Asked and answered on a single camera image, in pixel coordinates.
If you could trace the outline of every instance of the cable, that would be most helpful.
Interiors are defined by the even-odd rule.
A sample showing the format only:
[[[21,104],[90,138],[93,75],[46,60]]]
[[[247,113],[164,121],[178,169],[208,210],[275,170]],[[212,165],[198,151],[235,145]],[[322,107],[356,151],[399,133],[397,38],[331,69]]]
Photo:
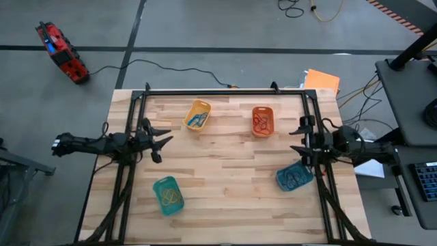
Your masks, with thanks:
[[[256,133],[261,133],[264,135],[270,135],[272,131],[267,128],[269,124],[267,117],[261,117],[258,113],[253,114],[252,127],[253,131]]]
[[[359,94],[363,93],[365,90],[369,89],[370,87],[374,86],[376,83],[380,82],[380,80],[377,80],[371,84],[367,84],[365,87],[363,87],[359,92],[355,93],[353,96],[349,97],[349,99],[347,99],[345,102],[343,102],[340,106],[339,109],[342,108],[342,106],[344,106],[346,103],[350,102],[354,97],[358,96]]]
[[[317,19],[319,19],[319,21],[322,21],[322,22],[329,22],[329,21],[334,20],[334,19],[335,19],[335,18],[340,14],[340,12],[341,12],[341,8],[343,7],[343,2],[344,2],[344,0],[341,0],[339,11],[337,11],[337,13],[336,13],[332,18],[327,19],[327,20],[322,19],[322,18],[319,16],[319,14],[315,11],[315,9],[317,8],[317,6],[314,5],[314,0],[311,0],[311,11],[314,13],[315,17],[317,17]]]
[[[335,159],[336,161],[339,161],[339,162],[342,162],[342,163],[347,163],[347,164],[353,164],[352,162],[350,162],[350,161],[343,161],[343,160],[339,160],[339,159]]]
[[[113,161],[111,161],[110,163],[106,163],[106,164],[104,164],[103,166],[101,166],[101,167],[99,167],[98,169],[94,170],[93,174],[96,174],[96,172],[98,172],[98,171],[100,171],[101,169],[103,169],[103,168],[109,166],[109,165],[112,164],[112,163],[113,163]]]
[[[359,119],[359,120],[357,120],[356,122],[359,122],[359,121],[372,121],[372,122],[378,122],[378,123],[381,123],[381,124],[383,124],[383,125],[389,127],[391,130],[394,130],[393,127],[391,127],[391,126],[390,126],[389,124],[387,124],[386,122],[383,122],[382,120],[375,120],[375,119]]]
[[[198,69],[198,68],[185,68],[185,69],[167,68],[167,67],[161,66],[160,64],[157,64],[154,61],[149,61],[149,60],[146,60],[146,59],[135,59],[135,60],[129,62],[128,64],[126,64],[125,66],[122,66],[122,67],[116,67],[116,66],[111,66],[111,65],[104,66],[103,68],[101,68],[101,69],[99,69],[99,70],[97,70],[95,72],[92,72],[89,75],[95,75],[96,73],[98,73],[101,70],[104,70],[106,68],[114,68],[114,69],[118,69],[118,70],[125,69],[125,68],[127,68],[129,65],[131,65],[134,62],[145,62],[145,63],[153,64],[153,65],[155,65],[155,66],[157,66],[157,67],[159,67],[159,68],[161,68],[163,70],[172,70],[172,71],[176,71],[176,72],[186,72],[186,71],[194,70],[194,71],[197,71],[197,72],[202,72],[202,73],[206,73],[206,74],[211,75],[214,78],[214,80],[217,81],[217,83],[222,85],[222,86],[225,86],[227,88],[239,88],[236,85],[230,85],[230,84],[226,84],[226,83],[220,82],[219,79],[217,79],[216,75],[213,72],[211,72],[211,71],[201,70],[201,69]]]
[[[372,92],[372,94],[370,95],[370,97],[368,97],[368,98],[366,99],[366,101],[363,103],[363,106],[362,106],[361,109],[356,113],[356,115],[355,115],[353,118],[350,118],[350,119],[348,119],[348,120],[344,120],[343,123],[345,123],[345,124],[354,124],[355,122],[357,122],[357,120],[355,120],[353,123],[351,123],[350,121],[353,121],[353,120],[356,119],[356,118],[358,118],[358,120],[360,120],[360,119],[361,119],[361,116],[362,116],[363,114],[367,113],[370,109],[372,109],[373,107],[375,107],[376,105],[378,105],[379,103],[381,103],[382,100],[380,100],[380,99],[372,99],[372,98],[371,98],[374,94],[378,93],[381,89],[382,89],[382,87],[379,88],[379,89],[377,89],[377,90],[373,90],[373,92]],[[369,100],[371,100],[371,99],[372,99],[372,100],[376,100],[377,102],[375,102],[375,104],[373,104],[373,105],[370,106],[368,109],[366,109],[365,111],[363,111],[363,109],[365,108],[365,105],[366,105],[367,102],[368,102]]]
[[[358,89],[356,89],[356,90],[353,90],[353,91],[347,93],[346,95],[343,95],[343,96],[338,97],[337,100],[343,99],[343,98],[345,98],[346,96],[349,96],[350,94],[353,94],[354,92],[361,91],[362,89],[364,89],[364,86],[361,87],[361,88],[358,88]]]
[[[287,8],[281,8],[281,4],[280,4],[281,1],[289,1],[292,4],[290,6],[288,6]],[[288,17],[288,18],[298,18],[298,17],[301,17],[305,13],[305,11],[303,9],[294,7],[296,5],[296,3],[298,3],[299,1],[300,0],[278,0],[278,8],[280,10],[282,10],[282,11],[285,10],[285,16],[286,17]],[[295,15],[295,16],[290,16],[288,14],[288,11],[290,11],[290,10],[298,10],[300,12],[300,14]]]
[[[427,50],[429,50],[430,48],[434,47],[436,44],[437,44],[437,41],[435,41],[435,42],[433,42],[432,44],[428,45],[427,47],[423,48],[422,51],[427,51]]]
[[[333,128],[337,128],[337,129],[340,128],[340,126],[336,126],[336,125],[334,125],[334,123],[333,123],[333,121],[332,121],[331,119],[323,118],[322,121],[324,121],[324,120],[329,121],[330,125],[331,125]]]

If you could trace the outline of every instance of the wooden table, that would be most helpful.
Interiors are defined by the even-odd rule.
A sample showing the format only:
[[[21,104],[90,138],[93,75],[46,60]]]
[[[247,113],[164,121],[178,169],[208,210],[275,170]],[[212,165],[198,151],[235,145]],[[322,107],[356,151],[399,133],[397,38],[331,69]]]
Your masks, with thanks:
[[[131,92],[114,91],[109,132],[124,132]],[[182,124],[196,98],[212,105],[200,133]],[[322,117],[340,125],[332,91],[318,90],[318,100]],[[251,110],[256,106],[274,110],[275,133],[267,139],[252,136]],[[152,126],[171,129],[169,135],[174,138],[163,148],[161,164],[153,163],[145,151],[137,165],[125,243],[325,243],[316,181],[283,192],[275,179],[278,169],[300,159],[289,146],[300,145],[302,136],[288,133],[298,128],[302,115],[299,96],[148,96],[145,116]],[[108,162],[107,157],[99,157],[96,167]],[[333,169],[342,208],[357,228],[370,236],[353,167],[335,163]],[[81,240],[108,212],[116,171],[114,164],[94,176]],[[172,217],[161,215],[152,190],[154,182],[165,176],[176,178],[185,199],[184,210]]]

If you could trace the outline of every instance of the white paper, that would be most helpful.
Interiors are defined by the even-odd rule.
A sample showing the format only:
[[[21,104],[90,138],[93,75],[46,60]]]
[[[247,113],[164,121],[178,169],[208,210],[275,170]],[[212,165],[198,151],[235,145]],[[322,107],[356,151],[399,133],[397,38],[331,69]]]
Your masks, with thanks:
[[[376,178],[384,178],[384,168],[377,160],[371,159],[358,167],[355,167],[355,174],[371,176]]]

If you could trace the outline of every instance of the yellow cable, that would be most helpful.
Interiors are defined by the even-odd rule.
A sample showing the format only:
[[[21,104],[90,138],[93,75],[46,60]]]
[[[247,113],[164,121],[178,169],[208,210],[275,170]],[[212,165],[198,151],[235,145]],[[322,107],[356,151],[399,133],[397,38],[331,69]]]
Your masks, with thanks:
[[[370,83],[367,87],[364,87],[363,89],[361,89],[359,92],[357,92],[356,94],[354,94],[353,96],[349,97],[349,99],[347,99],[345,102],[343,102],[340,106],[339,109],[344,106],[346,103],[348,103],[350,100],[352,100],[355,96],[358,96],[359,94],[361,94],[362,92],[364,92],[365,90],[369,89],[370,87],[374,86],[377,82],[379,82],[380,80],[378,79],[377,81]]]
[[[427,47],[425,47],[422,51],[427,51],[428,49],[432,48],[434,45],[437,44],[437,41],[433,42],[432,44],[428,45]]]
[[[322,19],[319,15],[318,15],[318,13],[315,11],[315,9],[313,10],[313,12],[314,12],[314,14],[315,14],[315,17],[317,17],[318,19],[319,19],[319,21],[322,21],[322,22],[328,22],[328,21],[332,21],[333,19],[335,19],[335,17],[337,17],[339,14],[340,14],[340,12],[341,12],[341,8],[343,7],[343,2],[344,2],[344,0],[341,0],[341,4],[340,4],[340,8],[339,8],[339,11],[332,17],[332,18],[330,18],[330,19],[328,19],[328,20],[324,20],[324,19]],[[314,0],[311,0],[311,7],[313,7],[313,6],[315,6],[314,5]]]

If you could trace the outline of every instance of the yellow basket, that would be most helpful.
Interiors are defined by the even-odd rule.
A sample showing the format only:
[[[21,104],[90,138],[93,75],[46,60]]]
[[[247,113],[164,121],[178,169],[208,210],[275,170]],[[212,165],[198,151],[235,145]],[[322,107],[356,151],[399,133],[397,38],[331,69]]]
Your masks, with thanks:
[[[182,122],[184,123],[184,125],[186,127],[188,127],[188,129],[193,130],[193,131],[197,131],[200,132],[202,131],[203,127],[206,124],[206,121],[208,120],[208,118],[210,117],[210,112],[211,112],[211,104],[204,102],[202,100],[195,100],[193,102],[193,106],[191,106],[190,111],[188,112],[188,114],[186,115],[185,119],[182,120]],[[203,121],[202,126],[200,127],[194,127],[194,126],[190,126],[188,123],[190,122],[190,120],[192,120],[196,115],[201,115],[203,113],[207,113],[206,119]]]

